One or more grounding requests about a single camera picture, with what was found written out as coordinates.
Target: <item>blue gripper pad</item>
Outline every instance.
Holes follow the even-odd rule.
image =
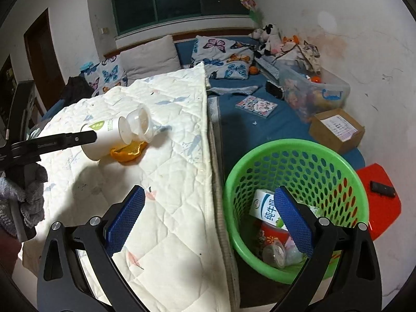
[[[278,187],[274,195],[275,207],[298,250],[310,258],[313,253],[313,232],[300,214],[297,203],[289,191],[284,187]]]
[[[105,249],[110,257],[120,252],[140,212],[144,207],[146,195],[142,187],[138,186],[134,192],[128,194],[124,206],[107,230]]]

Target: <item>green label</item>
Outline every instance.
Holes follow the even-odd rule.
[[[100,130],[104,125],[104,121],[99,121],[97,123],[91,124],[89,127],[95,131]]]
[[[280,217],[277,221],[276,221],[276,227],[282,228],[284,225],[284,222],[282,220],[282,218]]]

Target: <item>stuffed toy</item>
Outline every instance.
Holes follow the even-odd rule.
[[[263,28],[263,33],[261,34],[260,42],[266,43],[270,35],[278,35],[278,34],[279,34],[279,30],[277,29],[275,24],[267,24]]]
[[[253,32],[251,34],[248,34],[249,37],[260,41],[261,40],[261,35],[263,34],[264,30],[261,28],[257,28],[255,30],[253,30]]]
[[[272,50],[277,53],[282,43],[279,31],[275,24],[267,24],[262,30],[259,38],[259,50],[254,53],[257,58],[260,58],[262,55],[271,55]]]
[[[293,37],[291,38],[284,37],[282,51],[288,52],[291,49],[293,49],[295,45],[298,45],[298,44],[299,44],[299,38],[296,35],[293,35]]]

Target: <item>book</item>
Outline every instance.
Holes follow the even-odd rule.
[[[264,118],[268,117],[276,107],[276,103],[255,96],[247,96],[236,104],[236,108],[243,109]]]

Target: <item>white quilted blanket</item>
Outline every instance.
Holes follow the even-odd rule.
[[[37,272],[49,226],[85,224],[120,202],[133,185],[146,204],[123,250],[113,260],[150,311],[228,312],[230,301],[216,233],[207,141],[203,64],[135,81],[59,112],[42,136],[79,131],[85,122],[126,116],[146,104],[161,133],[138,160],[121,165],[89,160],[80,147],[42,156],[45,220],[24,244],[24,266]],[[107,301],[88,261],[84,270],[97,297]]]

